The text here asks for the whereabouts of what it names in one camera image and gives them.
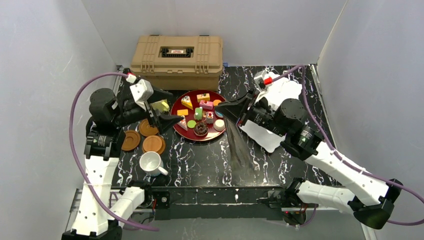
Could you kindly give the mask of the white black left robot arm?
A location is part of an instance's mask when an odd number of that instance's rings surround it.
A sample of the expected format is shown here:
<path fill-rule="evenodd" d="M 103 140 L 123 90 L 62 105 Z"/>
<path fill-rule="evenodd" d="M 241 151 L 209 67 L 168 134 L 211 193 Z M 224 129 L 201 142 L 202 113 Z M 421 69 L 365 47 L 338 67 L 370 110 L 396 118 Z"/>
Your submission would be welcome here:
<path fill-rule="evenodd" d="M 135 209 L 152 199 L 150 185 L 133 180 L 118 200 L 109 206 L 112 180 L 125 141 L 123 127 L 148 120 L 160 132 L 174 126 L 180 117 L 154 110 L 152 103 L 169 100 L 172 94 L 156 87 L 133 85 L 131 96 L 117 99 L 109 88 L 95 90 L 90 98 L 91 118 L 86 126 L 85 162 L 75 162 L 83 179 L 83 189 L 75 220 L 70 230 L 62 234 L 64 240 L 119 240 L 124 226 L 139 230 L 157 228 L 131 220 Z"/>

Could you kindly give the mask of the white three-tier cake stand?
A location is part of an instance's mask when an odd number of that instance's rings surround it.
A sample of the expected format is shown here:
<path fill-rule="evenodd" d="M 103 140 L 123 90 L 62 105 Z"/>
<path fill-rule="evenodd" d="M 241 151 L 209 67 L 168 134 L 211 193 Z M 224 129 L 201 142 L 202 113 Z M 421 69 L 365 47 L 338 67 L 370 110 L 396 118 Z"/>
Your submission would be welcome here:
<path fill-rule="evenodd" d="M 270 104 L 271 109 L 276 110 L 286 99 L 298 100 L 301 91 L 301 84 L 287 77 L 283 77 L 275 83 L 268 85 L 265 90 L 261 90 L 258 99 L 265 98 Z M 268 153 L 273 153 L 280 146 L 280 142 L 285 140 L 284 136 L 278 136 L 250 120 L 241 126 L 240 129 Z"/>

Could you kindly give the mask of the chocolate donut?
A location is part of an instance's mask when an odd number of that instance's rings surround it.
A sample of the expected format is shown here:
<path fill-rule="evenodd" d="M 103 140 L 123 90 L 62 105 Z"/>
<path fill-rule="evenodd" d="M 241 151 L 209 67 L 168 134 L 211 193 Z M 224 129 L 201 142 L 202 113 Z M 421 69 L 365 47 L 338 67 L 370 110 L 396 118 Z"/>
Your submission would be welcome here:
<path fill-rule="evenodd" d="M 205 122 L 197 122 L 193 131 L 196 136 L 202 137 L 208 134 L 209 128 Z"/>

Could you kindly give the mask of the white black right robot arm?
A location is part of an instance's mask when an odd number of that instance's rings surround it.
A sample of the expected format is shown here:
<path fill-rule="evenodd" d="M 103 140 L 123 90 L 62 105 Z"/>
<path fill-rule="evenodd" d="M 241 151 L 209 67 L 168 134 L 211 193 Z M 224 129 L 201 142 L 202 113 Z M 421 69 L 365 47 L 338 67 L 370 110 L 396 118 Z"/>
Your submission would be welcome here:
<path fill-rule="evenodd" d="M 306 125 L 308 113 L 300 100 L 288 98 L 273 109 L 256 90 L 224 101 L 216 110 L 230 122 L 244 126 L 252 122 L 283 141 L 287 153 L 324 171 L 341 187 L 319 185 L 296 178 L 284 196 L 296 204 L 317 204 L 351 214 L 360 223 L 380 230 L 388 222 L 401 193 L 400 182 L 388 184 L 373 179 L 365 170 L 352 169 L 353 162 L 329 148 L 320 132 Z"/>

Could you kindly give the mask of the black tongs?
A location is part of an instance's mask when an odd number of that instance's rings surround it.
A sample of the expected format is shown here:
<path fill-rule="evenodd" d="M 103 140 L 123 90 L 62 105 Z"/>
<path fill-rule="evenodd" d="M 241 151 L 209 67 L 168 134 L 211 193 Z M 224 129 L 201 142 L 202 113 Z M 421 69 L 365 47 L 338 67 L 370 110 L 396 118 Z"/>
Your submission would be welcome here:
<path fill-rule="evenodd" d="M 242 137 L 242 133 L 236 124 L 224 118 L 228 138 L 231 168 L 239 172 L 253 174 L 255 168 L 248 153 L 248 145 Z"/>

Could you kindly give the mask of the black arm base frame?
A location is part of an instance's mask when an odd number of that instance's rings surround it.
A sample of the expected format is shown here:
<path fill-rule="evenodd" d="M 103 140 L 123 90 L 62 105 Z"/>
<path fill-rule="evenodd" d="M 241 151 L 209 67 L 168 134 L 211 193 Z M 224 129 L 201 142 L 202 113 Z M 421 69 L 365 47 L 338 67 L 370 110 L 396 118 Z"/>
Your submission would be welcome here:
<path fill-rule="evenodd" d="M 313 203 L 300 203 L 281 186 L 164 187 L 148 190 L 147 201 L 135 209 L 151 220 L 265 219 L 307 223 L 315 214 Z"/>

